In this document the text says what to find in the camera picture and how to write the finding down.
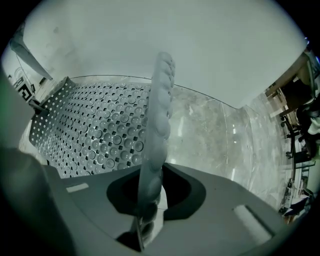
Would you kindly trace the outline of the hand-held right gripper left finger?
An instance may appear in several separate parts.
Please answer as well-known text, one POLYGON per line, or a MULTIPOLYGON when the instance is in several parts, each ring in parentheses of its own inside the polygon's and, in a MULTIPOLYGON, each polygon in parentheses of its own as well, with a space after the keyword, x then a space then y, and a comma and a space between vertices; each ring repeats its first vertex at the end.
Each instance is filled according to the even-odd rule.
POLYGON ((62 231, 58 245, 65 252, 139 252, 139 172, 134 166, 62 179, 54 167, 44 166, 54 224, 62 231))

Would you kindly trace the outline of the grey perforated bath mat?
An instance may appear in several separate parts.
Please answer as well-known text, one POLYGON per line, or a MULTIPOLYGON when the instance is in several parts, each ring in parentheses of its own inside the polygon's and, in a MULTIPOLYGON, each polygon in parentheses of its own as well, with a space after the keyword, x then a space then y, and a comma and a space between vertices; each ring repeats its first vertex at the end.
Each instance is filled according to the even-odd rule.
POLYGON ((142 243, 153 237, 167 158, 175 62, 155 61, 151 82, 79 84, 65 78, 42 102, 29 140, 62 178, 138 167, 137 205, 142 243))

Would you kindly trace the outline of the black office chair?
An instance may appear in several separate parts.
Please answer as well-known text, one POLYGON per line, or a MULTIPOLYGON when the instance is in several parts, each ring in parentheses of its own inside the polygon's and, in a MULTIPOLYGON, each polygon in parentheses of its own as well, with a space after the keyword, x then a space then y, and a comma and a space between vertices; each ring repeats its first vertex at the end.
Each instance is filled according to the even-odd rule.
POLYGON ((287 137, 291 140, 290 151, 286 152, 288 159, 294 159, 296 163, 313 159, 319 151, 320 133, 311 135, 308 129, 311 125, 310 118, 320 117, 320 96, 314 98, 308 103, 299 106, 296 110, 296 118, 298 125, 291 125, 286 110, 280 115, 281 126, 287 127, 289 134, 287 137), (304 150, 297 152, 295 148, 296 140, 300 143, 304 142, 304 150))

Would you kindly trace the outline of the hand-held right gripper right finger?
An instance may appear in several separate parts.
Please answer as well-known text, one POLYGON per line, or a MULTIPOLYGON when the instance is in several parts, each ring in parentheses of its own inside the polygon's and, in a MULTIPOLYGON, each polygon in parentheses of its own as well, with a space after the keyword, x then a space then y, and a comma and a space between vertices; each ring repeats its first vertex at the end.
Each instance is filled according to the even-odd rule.
POLYGON ((167 210, 151 251, 275 251, 285 228, 270 205, 238 183, 186 166, 162 167, 167 210))

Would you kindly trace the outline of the light green towel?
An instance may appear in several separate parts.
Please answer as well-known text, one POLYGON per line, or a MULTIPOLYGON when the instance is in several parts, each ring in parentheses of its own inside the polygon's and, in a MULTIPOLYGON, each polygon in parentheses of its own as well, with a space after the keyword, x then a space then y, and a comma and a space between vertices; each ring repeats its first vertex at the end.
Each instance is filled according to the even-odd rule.
POLYGON ((310 121, 311 123, 307 132, 310 135, 320 134, 320 117, 312 117, 310 121))

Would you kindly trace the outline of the brown wooden desk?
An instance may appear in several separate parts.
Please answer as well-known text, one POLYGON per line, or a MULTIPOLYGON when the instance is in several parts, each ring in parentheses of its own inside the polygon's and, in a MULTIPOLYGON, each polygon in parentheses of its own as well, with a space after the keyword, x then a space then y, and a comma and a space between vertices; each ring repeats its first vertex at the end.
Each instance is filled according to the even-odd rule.
POLYGON ((266 97, 279 105, 280 117, 313 100, 315 94, 312 62, 307 52, 303 52, 265 91, 266 97))

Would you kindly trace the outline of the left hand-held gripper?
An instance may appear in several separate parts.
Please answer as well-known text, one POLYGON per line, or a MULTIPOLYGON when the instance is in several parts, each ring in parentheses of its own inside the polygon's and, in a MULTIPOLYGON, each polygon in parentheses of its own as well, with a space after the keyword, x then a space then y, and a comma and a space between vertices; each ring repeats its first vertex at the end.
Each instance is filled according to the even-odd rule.
POLYGON ((41 103, 36 100, 35 88, 33 84, 29 84, 24 76, 21 76, 13 84, 14 89, 33 108, 36 115, 47 116, 49 111, 41 107, 41 103))

